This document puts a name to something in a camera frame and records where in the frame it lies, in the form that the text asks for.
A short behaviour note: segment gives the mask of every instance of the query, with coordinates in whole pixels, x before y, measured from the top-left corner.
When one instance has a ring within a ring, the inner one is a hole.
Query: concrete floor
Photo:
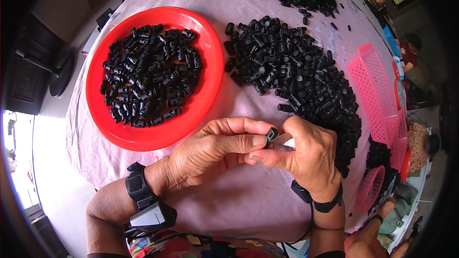
[[[96,19],[104,13],[107,9],[111,8],[115,10],[120,6],[122,0],[102,0],[96,8],[93,8],[88,14],[86,19],[83,21],[79,27],[79,31],[73,40],[66,45],[66,49],[72,50],[75,56],[75,65],[73,69],[73,75],[68,83],[68,86],[64,93],[60,97],[52,97],[49,93],[49,90],[46,91],[46,94],[43,99],[43,104],[39,112],[42,116],[49,116],[55,118],[65,118],[67,113],[68,106],[70,104],[70,98],[72,97],[73,88],[75,88],[75,83],[80,73],[81,67],[83,66],[86,56],[81,54],[84,44],[88,40],[91,33],[97,27]]]
[[[84,214],[95,189],[66,162],[65,116],[86,60],[81,50],[97,26],[95,20],[108,8],[114,10],[121,3],[121,0],[104,0],[79,27],[79,32],[67,46],[75,55],[72,79],[60,98],[51,97],[49,91],[46,93],[39,116],[35,118],[33,155],[38,194],[43,211],[74,258],[87,255]]]

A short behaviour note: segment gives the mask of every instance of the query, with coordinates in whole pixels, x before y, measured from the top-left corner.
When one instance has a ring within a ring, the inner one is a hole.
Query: woman
[[[309,257],[344,258],[345,208],[336,202],[341,201],[342,193],[341,173],[335,167],[336,133],[293,116],[282,128],[293,136],[296,149],[279,151],[264,149],[271,127],[247,117],[212,120],[169,157],[147,166],[146,185],[163,200],[170,192],[206,183],[238,163],[262,162],[267,167],[285,169],[310,192],[315,208],[317,204],[331,205],[327,212],[313,211]],[[279,258],[283,254],[272,242],[197,237],[170,230],[150,237],[147,244],[138,247],[140,251],[133,246],[134,240],[130,253],[123,225],[136,213],[136,203],[128,195],[124,179],[96,192],[86,209],[88,257],[143,257],[154,253],[155,257]]]
[[[440,145],[438,135],[429,135],[425,127],[410,119],[408,121],[408,147],[411,149],[410,173],[422,169],[427,164],[427,159],[440,150]]]
[[[370,218],[364,228],[344,240],[346,258],[401,258],[405,255],[414,237],[403,240],[389,255],[377,239],[382,221],[395,208],[395,198],[387,198],[377,215]]]

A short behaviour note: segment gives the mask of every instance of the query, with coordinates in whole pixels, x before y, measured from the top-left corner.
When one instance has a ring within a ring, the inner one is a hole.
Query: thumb
[[[265,135],[216,135],[215,147],[226,153],[249,153],[266,146]]]
[[[291,171],[291,166],[293,164],[293,160],[295,159],[295,151],[260,149],[250,152],[248,158],[249,160],[261,161],[267,167]]]

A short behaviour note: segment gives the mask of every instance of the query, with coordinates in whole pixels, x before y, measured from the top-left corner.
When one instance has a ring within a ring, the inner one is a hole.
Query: wrist-mounted device
[[[175,225],[177,211],[163,203],[146,185],[145,166],[138,162],[128,167],[126,190],[136,202],[138,213],[130,218],[132,227],[144,232],[157,232]]]
[[[296,180],[293,180],[291,182],[291,189],[299,196],[301,199],[306,202],[307,204],[312,204],[313,199],[311,197],[311,194],[309,191],[304,189],[301,185],[296,182]],[[335,207],[336,204],[338,206],[342,205],[342,195],[343,195],[343,185],[340,183],[340,189],[338,190],[338,193],[336,194],[335,198],[333,198],[332,201],[326,202],[326,203],[318,203],[314,201],[314,207],[317,211],[322,212],[322,213],[328,213],[330,212],[331,209]]]

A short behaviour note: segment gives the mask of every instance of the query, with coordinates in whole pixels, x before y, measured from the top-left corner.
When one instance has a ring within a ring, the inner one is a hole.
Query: hand
[[[394,209],[395,209],[395,198],[387,198],[384,201],[384,205],[382,206],[378,214],[382,217],[382,219],[384,219]]]
[[[263,162],[285,169],[311,193],[314,201],[330,202],[338,193],[341,173],[335,167],[336,133],[292,116],[282,126],[295,139],[295,150],[260,149],[249,154],[247,163]]]
[[[275,126],[248,117],[210,121],[169,156],[175,177],[172,184],[178,188],[200,185],[244,163],[249,152],[266,146],[271,127]]]

